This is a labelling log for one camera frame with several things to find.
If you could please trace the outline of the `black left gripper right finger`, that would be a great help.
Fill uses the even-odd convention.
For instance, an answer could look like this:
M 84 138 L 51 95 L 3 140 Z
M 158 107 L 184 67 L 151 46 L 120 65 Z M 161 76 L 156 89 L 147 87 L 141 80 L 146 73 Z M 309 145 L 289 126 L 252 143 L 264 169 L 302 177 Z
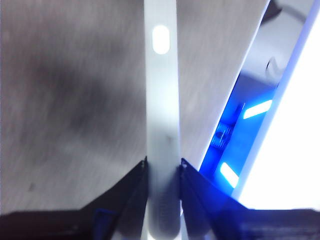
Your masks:
M 203 240 L 318 240 L 320 213 L 311 209 L 250 209 L 181 159 L 180 199 L 187 235 Z

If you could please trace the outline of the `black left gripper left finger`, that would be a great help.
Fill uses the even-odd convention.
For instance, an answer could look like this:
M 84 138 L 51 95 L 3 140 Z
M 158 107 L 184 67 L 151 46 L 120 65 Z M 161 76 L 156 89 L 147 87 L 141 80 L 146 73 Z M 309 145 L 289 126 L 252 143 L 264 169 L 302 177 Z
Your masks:
M 1 215 L 2 240 L 138 240 L 148 199 L 148 162 L 78 209 L 24 210 Z

